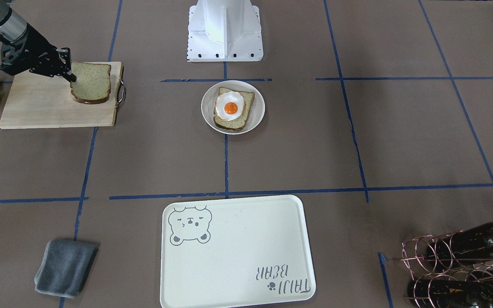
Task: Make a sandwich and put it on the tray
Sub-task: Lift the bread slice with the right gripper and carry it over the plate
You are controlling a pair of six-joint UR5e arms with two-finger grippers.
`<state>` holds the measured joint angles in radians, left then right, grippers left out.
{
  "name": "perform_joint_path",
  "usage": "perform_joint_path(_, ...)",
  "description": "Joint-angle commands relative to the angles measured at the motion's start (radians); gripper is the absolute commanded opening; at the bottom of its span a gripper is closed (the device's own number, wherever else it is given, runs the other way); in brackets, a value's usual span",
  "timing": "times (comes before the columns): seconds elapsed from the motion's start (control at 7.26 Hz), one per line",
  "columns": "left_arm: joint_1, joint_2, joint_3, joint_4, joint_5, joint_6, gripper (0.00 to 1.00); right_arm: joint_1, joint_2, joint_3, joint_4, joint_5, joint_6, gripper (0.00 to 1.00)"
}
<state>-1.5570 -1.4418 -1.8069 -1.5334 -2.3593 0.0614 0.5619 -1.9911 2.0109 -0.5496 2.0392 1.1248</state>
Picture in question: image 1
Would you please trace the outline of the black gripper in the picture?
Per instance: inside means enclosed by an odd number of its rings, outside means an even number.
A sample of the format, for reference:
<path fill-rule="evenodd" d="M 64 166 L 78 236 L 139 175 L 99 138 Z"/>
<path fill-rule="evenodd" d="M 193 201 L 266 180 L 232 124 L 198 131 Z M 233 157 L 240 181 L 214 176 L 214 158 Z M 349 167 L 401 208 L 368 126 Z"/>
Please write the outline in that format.
<path fill-rule="evenodd" d="M 25 33 L 15 41 L 0 34 L 3 44 L 17 45 L 24 43 L 29 51 L 29 72 L 47 77 L 61 76 L 70 83 L 76 82 L 77 77 L 72 73 L 71 49 L 68 47 L 56 48 L 51 45 L 30 24 L 26 25 Z"/>

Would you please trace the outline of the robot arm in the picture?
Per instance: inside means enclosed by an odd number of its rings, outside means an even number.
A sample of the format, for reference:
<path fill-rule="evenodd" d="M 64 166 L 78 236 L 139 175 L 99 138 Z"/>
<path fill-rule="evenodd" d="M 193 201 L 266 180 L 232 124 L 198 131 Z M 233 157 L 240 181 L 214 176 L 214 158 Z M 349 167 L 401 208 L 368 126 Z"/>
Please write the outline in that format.
<path fill-rule="evenodd" d="M 76 82 L 71 69 L 71 51 L 62 49 L 39 33 L 10 7 L 10 2 L 0 0 L 0 71 L 10 76 L 29 71 L 47 77 L 60 76 Z"/>

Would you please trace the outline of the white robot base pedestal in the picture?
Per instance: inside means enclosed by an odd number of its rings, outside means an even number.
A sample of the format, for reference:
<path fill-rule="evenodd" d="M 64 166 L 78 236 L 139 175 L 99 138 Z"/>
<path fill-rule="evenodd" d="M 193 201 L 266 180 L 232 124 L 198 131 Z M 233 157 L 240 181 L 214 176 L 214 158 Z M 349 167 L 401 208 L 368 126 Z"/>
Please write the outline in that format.
<path fill-rule="evenodd" d="M 250 0 L 199 0 L 188 11 L 187 60 L 261 61 L 260 10 Z"/>

